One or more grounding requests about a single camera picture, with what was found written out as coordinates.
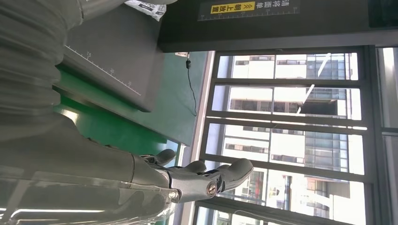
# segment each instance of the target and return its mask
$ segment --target window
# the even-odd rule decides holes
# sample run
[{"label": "window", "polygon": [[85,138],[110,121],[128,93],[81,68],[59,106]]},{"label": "window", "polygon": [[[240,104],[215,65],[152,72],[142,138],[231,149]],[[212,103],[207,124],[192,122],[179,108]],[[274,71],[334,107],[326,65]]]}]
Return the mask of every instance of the window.
[{"label": "window", "polygon": [[246,131],[256,131],[256,132],[269,132],[270,129],[269,128],[265,128],[265,127],[248,127],[248,126],[243,126],[243,130]]},{"label": "window", "polygon": [[258,153],[264,153],[268,152],[267,148],[263,147],[256,147],[256,146],[247,146],[247,145],[239,145],[239,144],[225,144],[226,149],[231,149],[231,150],[239,150],[239,151],[249,151],[249,152],[258,152]]},{"label": "window", "polygon": [[223,212],[204,207],[198,209],[198,220],[194,221],[196,225],[267,225],[266,221],[244,217],[239,212]]},{"label": "window", "polygon": [[305,65],[305,60],[278,60],[277,65]]},{"label": "window", "polygon": [[[211,78],[214,92],[209,93],[211,110],[206,114],[200,159],[211,165],[247,158],[263,176],[206,203],[264,216],[270,215],[269,207],[276,208],[284,212],[275,210],[275,215],[284,215],[288,223],[297,216],[303,224],[326,222],[318,217],[329,219],[326,223],[331,225],[371,224],[366,215],[391,212],[388,201],[382,200],[385,195],[371,191],[373,186],[388,191],[384,188],[388,184],[372,177],[385,176],[378,172],[383,165],[374,157],[383,154],[383,147],[376,144],[378,134],[371,129],[382,124],[372,114],[379,107],[373,93],[378,79],[364,79],[377,63],[367,64],[374,58],[369,47],[342,48],[341,53],[328,53],[330,49],[308,53],[286,49],[275,55],[264,51],[264,58],[230,55],[228,60],[223,58],[228,52],[221,54],[219,59],[225,61]],[[249,60],[249,66],[236,66],[237,60]],[[391,84],[383,85],[393,86],[396,76],[390,79]]]},{"label": "window", "polygon": [[248,60],[237,60],[235,65],[237,65],[237,66],[249,65],[249,61]]},{"label": "window", "polygon": [[304,159],[300,157],[283,156],[283,155],[271,155],[273,160],[288,162],[288,163],[304,163]]},{"label": "window", "polygon": [[273,55],[258,55],[250,56],[250,61],[274,61],[275,56]]},{"label": "window", "polygon": [[233,99],[231,100],[230,109],[268,112],[271,109],[271,102]]},{"label": "window", "polygon": [[272,129],[272,133],[276,134],[287,134],[287,135],[304,135],[304,131],[302,130],[286,130],[286,129]]}]

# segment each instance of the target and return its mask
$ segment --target window frame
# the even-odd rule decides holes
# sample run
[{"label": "window frame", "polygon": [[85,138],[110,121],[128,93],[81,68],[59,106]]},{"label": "window frame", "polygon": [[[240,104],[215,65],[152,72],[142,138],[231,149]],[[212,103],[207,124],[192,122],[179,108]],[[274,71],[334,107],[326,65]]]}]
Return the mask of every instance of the window frame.
[{"label": "window frame", "polygon": [[[364,151],[364,167],[365,174],[358,175],[349,172],[329,171],[316,168],[307,168],[276,164],[271,162],[262,162],[251,160],[255,167],[268,170],[281,170],[296,173],[302,173],[310,176],[323,176],[339,180],[351,180],[362,182],[365,189],[365,209],[367,225],[383,225],[390,221],[390,206],[388,193],[387,172],[384,163],[385,153],[380,152],[383,148],[381,116],[377,110],[380,107],[379,92],[378,92],[378,78],[377,78],[377,61],[376,50],[374,46],[348,46],[348,47],[325,47],[325,48],[301,48],[301,49],[284,49],[283,54],[309,54],[314,53],[357,53],[358,57],[358,80],[305,80],[305,79],[237,79],[237,78],[217,78],[218,65],[221,56],[239,56],[239,55],[278,55],[281,52],[277,50],[250,50],[250,51],[220,51],[216,52],[214,59],[214,67],[212,80],[210,82],[209,96],[207,102],[206,119],[203,129],[203,136],[200,148],[199,159],[210,160],[222,163],[232,163],[235,158],[219,155],[211,155],[206,153],[207,135],[211,123],[216,124],[230,124],[239,126],[263,127],[272,130],[276,125],[282,129],[293,129],[302,132],[326,132],[347,135],[361,135],[363,138]],[[317,118],[317,117],[294,117],[286,115],[275,114],[256,114],[245,112],[227,112],[227,111],[213,111],[213,95],[216,85],[236,85],[236,86],[282,86],[282,87],[310,87],[315,84],[316,87],[324,88],[358,88],[361,93],[361,120],[348,120],[339,118]],[[287,122],[301,122],[312,125],[291,125],[280,124],[272,122],[261,121],[244,121],[250,114],[252,120],[266,120],[266,121],[287,121]],[[367,130],[355,130],[341,127],[324,127],[315,125],[334,125],[346,127],[366,127]],[[222,199],[215,197],[209,200],[198,201],[195,204],[197,207],[207,207],[215,210],[226,210],[242,216],[263,219],[280,218],[282,221],[289,221],[297,223],[303,221],[302,224],[346,224],[334,220],[324,219],[320,217],[307,216],[291,211],[278,211],[261,205],[253,205],[250,203],[234,202],[231,199]],[[245,208],[245,211],[234,211],[234,209]]]}]

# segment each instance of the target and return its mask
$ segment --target black cable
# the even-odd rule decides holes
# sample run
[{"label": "black cable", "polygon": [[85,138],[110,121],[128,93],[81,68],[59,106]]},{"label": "black cable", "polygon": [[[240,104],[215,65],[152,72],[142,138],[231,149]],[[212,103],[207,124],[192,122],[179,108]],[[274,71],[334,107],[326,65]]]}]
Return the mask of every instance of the black cable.
[{"label": "black cable", "polygon": [[192,113],[192,115],[193,115],[193,116],[197,116],[198,113],[196,112],[196,98],[195,98],[195,92],[193,92],[193,89],[192,89],[191,78],[190,78],[190,76],[189,76],[189,69],[188,69],[188,81],[189,81],[189,87],[191,88],[191,91],[192,91],[193,101],[195,102],[195,114]]},{"label": "black cable", "polygon": [[185,66],[188,70],[188,81],[189,81],[189,87],[191,88],[192,95],[193,95],[193,100],[195,101],[195,114],[192,113],[193,116],[197,116],[198,112],[196,111],[196,98],[195,98],[195,92],[193,92],[192,85],[191,85],[191,77],[189,76],[189,69],[191,68],[191,61],[189,60],[189,52],[188,52],[188,58],[187,61],[185,62]]}]

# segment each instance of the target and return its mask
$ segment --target white wall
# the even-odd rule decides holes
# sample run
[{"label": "white wall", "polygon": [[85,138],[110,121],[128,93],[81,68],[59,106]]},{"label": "white wall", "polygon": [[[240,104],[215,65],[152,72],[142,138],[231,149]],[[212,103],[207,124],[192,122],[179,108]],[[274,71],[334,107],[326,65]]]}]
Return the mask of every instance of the white wall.
[{"label": "white wall", "polygon": [[271,101],[271,88],[240,88],[233,87],[230,91],[230,99],[247,99],[259,101]]},{"label": "white wall", "polygon": [[275,88],[276,102],[303,102],[306,88]]},{"label": "white wall", "polygon": [[249,78],[274,78],[274,61],[250,61]]},{"label": "white wall", "polygon": [[272,133],[271,154],[304,158],[306,137],[304,135],[287,135]]},{"label": "white wall", "polygon": [[330,218],[354,225],[366,224],[364,196],[363,183],[351,181],[350,198],[330,195],[333,201],[333,210],[330,210]]}]

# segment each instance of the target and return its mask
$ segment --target building window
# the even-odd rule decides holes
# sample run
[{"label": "building window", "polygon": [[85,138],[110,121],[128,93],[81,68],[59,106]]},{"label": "building window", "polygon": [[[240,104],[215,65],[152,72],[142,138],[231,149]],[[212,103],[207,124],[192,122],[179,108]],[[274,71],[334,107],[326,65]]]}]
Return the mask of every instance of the building window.
[{"label": "building window", "polygon": [[305,65],[307,63],[306,60],[278,60],[276,61],[277,65]]},{"label": "building window", "polygon": [[225,144],[226,149],[231,150],[239,150],[239,151],[249,151],[249,152],[257,152],[257,153],[266,153],[268,152],[268,148],[256,147],[256,146],[247,146],[247,145],[239,145],[239,144]]},{"label": "building window", "polygon": [[308,100],[301,106],[303,114],[338,115],[336,100]]},{"label": "building window", "polygon": [[286,135],[304,135],[304,131],[302,130],[286,130],[286,129],[272,129],[272,133],[276,134],[286,134]]},{"label": "building window", "polygon": [[285,102],[274,102],[274,112],[285,112]]},{"label": "building window", "polygon": [[326,55],[324,54],[308,54],[307,55],[307,79],[332,79],[332,80],[345,80],[350,79],[352,71],[346,73],[346,61],[350,54],[331,54],[326,58],[326,63],[321,74],[318,75],[317,71],[321,67]]},{"label": "building window", "polygon": [[256,132],[269,132],[270,129],[269,128],[265,128],[265,127],[248,127],[248,126],[243,126],[243,130],[246,131],[256,131]]},{"label": "building window", "polygon": [[[326,181],[307,178],[307,190],[316,195],[328,196],[328,183]],[[317,201],[307,202],[307,206],[314,209],[314,216],[329,217],[329,207]]]},{"label": "building window", "polygon": [[271,102],[233,99],[231,100],[230,109],[269,112],[271,110]]},{"label": "building window", "polygon": [[235,62],[235,65],[237,65],[237,66],[249,65],[249,60],[237,60]]},{"label": "building window", "polygon": [[250,56],[250,61],[274,61],[275,56],[273,55],[256,55]]},{"label": "building window", "polygon": [[271,159],[287,163],[301,163],[301,164],[304,163],[304,158],[293,157],[293,156],[271,155]]},{"label": "building window", "polygon": [[296,102],[289,102],[289,109],[288,112],[289,113],[297,113],[297,111],[299,110],[299,105]]},{"label": "building window", "polygon": [[240,188],[240,194],[236,195],[235,192],[223,192],[220,196],[229,199],[239,199],[242,202],[261,204],[265,201],[262,200],[264,185],[264,172],[253,171],[250,176],[245,180]]}]

